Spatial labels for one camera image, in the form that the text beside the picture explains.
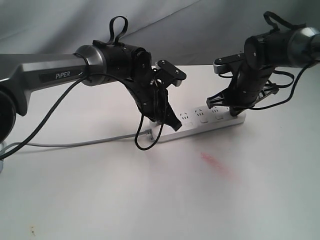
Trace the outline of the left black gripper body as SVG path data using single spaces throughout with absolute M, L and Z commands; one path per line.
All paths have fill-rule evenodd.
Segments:
M 122 74 L 122 84 L 133 97 L 140 113 L 159 124 L 173 122 L 173 109 L 167 91 L 172 83 L 173 75 L 164 68 L 129 70 Z

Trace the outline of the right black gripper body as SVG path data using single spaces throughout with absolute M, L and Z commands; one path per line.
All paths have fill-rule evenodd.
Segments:
M 231 82 L 221 92 L 207 98 L 208 108 L 215 106 L 249 109 L 256 104 L 259 93 L 274 72 L 274 66 L 251 68 L 244 60 L 237 73 L 232 73 Z

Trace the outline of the left silver black robot arm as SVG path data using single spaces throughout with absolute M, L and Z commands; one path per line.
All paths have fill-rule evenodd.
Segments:
M 122 83 L 139 111 L 152 122 L 177 131 L 181 121 L 168 101 L 167 88 L 179 86 L 186 74 L 166 60 L 152 68 L 150 52 L 124 43 L 94 41 L 73 54 L 2 54 L 0 56 L 0 138 L 25 116 L 35 91 L 82 80 L 93 87 Z

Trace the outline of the right silver black robot arm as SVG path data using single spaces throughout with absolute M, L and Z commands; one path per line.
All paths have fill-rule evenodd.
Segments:
M 320 62 L 320 32 L 314 27 L 276 30 L 249 37 L 242 53 L 217 58 L 214 72 L 220 77 L 231 73 L 230 83 L 207 98 L 208 108 L 228 107 L 234 117 L 245 110 L 258 110 L 256 104 L 280 89 L 296 88 L 297 77 L 278 67 L 300 68 L 301 72 Z

